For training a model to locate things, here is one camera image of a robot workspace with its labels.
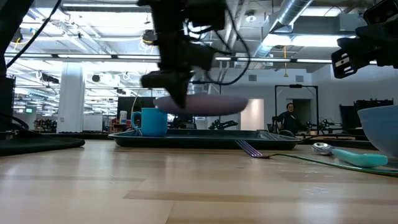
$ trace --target bowl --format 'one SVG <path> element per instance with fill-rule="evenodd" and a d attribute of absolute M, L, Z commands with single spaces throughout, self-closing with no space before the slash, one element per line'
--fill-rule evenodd
<path fill-rule="evenodd" d="M 398 157 L 398 105 L 358 111 L 366 137 L 381 152 Z"/>

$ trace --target black cable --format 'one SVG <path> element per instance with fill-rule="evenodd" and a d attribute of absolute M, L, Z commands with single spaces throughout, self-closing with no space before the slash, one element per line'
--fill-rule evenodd
<path fill-rule="evenodd" d="M 39 34 L 43 31 L 44 27 L 50 22 L 52 15 L 54 15 L 54 13 L 57 11 L 58 7 L 61 5 L 62 0 L 58 0 L 57 3 L 55 4 L 54 8 L 52 9 L 50 15 L 48 16 L 48 18 L 46 18 L 42 24 L 42 26 L 40 26 L 40 28 L 37 30 L 37 32 L 33 35 L 33 37 L 28 41 L 28 43 L 25 44 L 24 48 L 22 48 L 21 51 L 18 52 L 17 55 L 15 55 L 15 57 L 13 59 L 11 59 L 8 63 L 7 63 L 7 68 L 11 67 L 11 65 L 23 54 L 25 53 L 25 51 L 30 47 L 30 45 L 32 45 L 33 41 L 39 36 Z"/>
<path fill-rule="evenodd" d="M 221 54 L 223 54 L 223 55 L 232 55 L 232 50 L 231 50 L 230 47 L 226 44 L 225 40 L 223 40 L 223 39 L 221 38 L 220 34 L 217 33 L 217 31 L 215 31 L 216 34 L 217 34 L 217 36 L 220 38 L 220 40 L 222 41 L 222 43 L 225 44 L 225 46 L 227 46 L 227 49 L 228 49 L 229 51 L 220 50 L 220 49 L 217 49 L 217 48 L 215 48 L 215 47 L 212 47 L 212 46 L 206 44 L 206 43 L 201 39 L 202 33 L 194 32 L 194 31 L 192 31 L 192 30 L 189 28 L 189 26 L 188 26 L 189 22 L 190 22 L 190 21 L 185 21 L 185 27 L 187 28 L 188 34 L 189 34 L 189 33 L 192 33 L 192 34 L 199 34 L 199 38 L 189 36 L 189 39 L 190 39 L 190 40 L 193 40 L 193 41 L 196 41 L 196 42 L 201 42 L 205 47 L 208 47 L 208 48 L 210 48 L 211 50 L 214 50 L 215 52 L 221 53 Z"/>
<path fill-rule="evenodd" d="M 229 45 L 228 45 L 228 44 L 226 43 L 226 41 L 222 38 L 222 36 L 221 36 L 217 31 L 215 31 L 215 33 L 216 33 L 217 37 L 220 39 L 220 41 L 224 44 L 224 46 L 226 47 L 226 49 L 232 53 L 231 47 L 229 47 Z"/>
<path fill-rule="evenodd" d="M 235 24 L 234 18 L 233 18 L 233 16 L 232 16 L 231 10 L 229 10 L 229 7 L 227 7 L 226 9 L 227 9 L 227 11 L 228 11 L 229 19 L 231 20 L 232 27 L 233 27 L 233 29 L 234 29 L 234 31 L 235 31 L 235 33 L 236 33 L 236 36 L 237 36 L 238 39 L 242 42 L 242 44 L 243 44 L 243 46 L 244 46 L 244 48 L 245 48 L 245 50 L 246 50 L 246 53 L 247 53 L 247 55 L 248 55 L 248 63 L 246 64 L 246 66 L 245 66 L 245 68 L 243 69 L 242 73 L 238 75 L 238 77 L 236 77 L 234 80 L 232 80 L 232 81 L 230 81 L 230 82 L 227 82 L 227 83 L 222 83 L 222 82 L 214 81 L 214 80 L 210 77 L 209 72 L 208 72 L 208 71 L 205 72 L 205 76 L 206 76 L 207 79 L 209 79 L 210 81 L 212 81 L 214 84 L 223 85 L 223 86 L 232 85 L 232 84 L 236 83 L 237 81 L 239 81 L 239 79 L 241 79 L 241 78 L 243 77 L 243 75 L 246 73 L 246 71 L 248 70 L 249 64 L 250 64 L 250 62 L 251 62 L 250 49 L 249 49 L 248 45 L 245 43 L 245 41 L 243 40 L 243 38 L 241 37 L 241 35 L 239 34 L 238 29 L 236 28 L 236 24 Z"/>
<path fill-rule="evenodd" d="M 343 10 L 341 10 L 340 7 L 338 7 L 338 6 L 332 6 L 329 10 L 327 10 L 327 11 L 325 12 L 325 14 L 324 14 L 323 16 L 325 16 L 326 14 L 328 14 L 328 12 L 330 12 L 333 8 L 337 8 L 337 9 L 340 10 L 341 13 L 343 13 Z"/>
<path fill-rule="evenodd" d="M 29 129 L 29 125 L 27 125 L 27 123 L 25 123 L 23 120 L 21 120 L 21 119 L 19 119 L 19 118 L 16 118 L 16 117 L 14 117 L 14 116 L 11 116 L 11 115 L 8 115 L 8 114 L 5 114 L 5 113 L 2 113 L 2 112 L 0 112 L 0 117 L 5 117 L 5 118 L 11 118 L 11 119 L 13 119 L 14 121 L 17 121 L 24 129 L 26 129 L 26 130 L 28 130 Z M 12 123 L 12 122 L 3 122 L 3 121 L 1 121 L 2 123 L 9 123 L 9 124 L 14 124 L 14 123 Z"/>

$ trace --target blue mug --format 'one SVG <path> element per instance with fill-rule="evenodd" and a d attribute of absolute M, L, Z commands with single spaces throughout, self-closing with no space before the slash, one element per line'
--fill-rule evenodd
<path fill-rule="evenodd" d="M 143 108 L 142 112 L 134 112 L 131 116 L 131 125 L 134 129 L 140 129 L 143 136 L 164 137 L 167 132 L 167 113 L 158 108 Z M 141 114 L 141 128 L 134 124 L 134 117 Z"/>

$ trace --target exposed ductwork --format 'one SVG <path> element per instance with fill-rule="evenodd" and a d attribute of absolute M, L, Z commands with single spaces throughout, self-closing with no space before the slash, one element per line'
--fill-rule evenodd
<path fill-rule="evenodd" d="M 274 46 L 267 45 L 267 35 L 277 29 L 287 27 L 287 32 L 292 30 L 293 23 L 299 18 L 301 13 L 312 3 L 313 0 L 284 0 L 280 10 L 267 16 L 263 28 L 263 40 L 254 53 L 254 57 L 266 57 Z"/>
<path fill-rule="evenodd" d="M 285 0 L 280 6 L 277 21 L 283 26 L 292 25 L 313 0 Z"/>

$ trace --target white wall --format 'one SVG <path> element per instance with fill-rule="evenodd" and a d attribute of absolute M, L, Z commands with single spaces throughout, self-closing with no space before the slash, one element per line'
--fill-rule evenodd
<path fill-rule="evenodd" d="M 398 70 L 393 67 L 367 66 L 352 76 L 336 79 L 331 65 L 312 74 L 312 82 L 319 86 L 320 117 L 340 122 L 339 105 L 354 105 L 356 100 L 398 100 Z"/>
<path fill-rule="evenodd" d="M 264 99 L 250 99 L 241 112 L 241 130 L 255 131 L 264 129 Z"/>
<path fill-rule="evenodd" d="M 237 69 L 229 69 L 224 82 L 228 82 L 236 78 L 242 70 Z M 249 82 L 248 75 L 257 75 L 256 82 Z M 240 79 L 237 83 L 230 86 L 222 86 L 221 94 L 222 95 L 232 95 L 232 96 L 240 96 L 248 99 L 263 99 L 264 100 L 264 127 L 267 129 L 267 124 L 271 124 L 272 117 L 275 116 L 275 94 L 274 87 L 275 85 L 291 85 L 297 84 L 295 81 L 296 75 L 303 75 L 304 82 L 299 83 L 302 85 L 311 85 L 312 84 L 312 75 L 307 73 L 304 69 L 288 69 L 287 74 L 289 77 L 284 77 L 285 71 L 279 70 L 252 70 L 247 71 L 246 74 Z M 218 69 L 214 69 L 211 71 L 211 76 L 216 80 L 218 76 Z M 288 87 L 279 87 L 278 88 L 278 105 L 277 105 L 277 114 L 280 114 L 286 111 L 286 104 L 289 99 L 311 99 L 315 101 L 315 97 L 310 93 L 306 88 L 301 89 L 292 89 Z M 208 118 L 208 125 L 210 125 L 214 120 L 218 119 L 218 117 Z M 239 122 L 238 127 L 231 127 L 227 129 L 239 129 L 241 126 L 240 114 L 232 114 L 229 116 L 222 116 L 222 121 L 234 120 Z"/>
<path fill-rule="evenodd" d="M 84 115 L 83 131 L 102 131 L 103 115 Z"/>

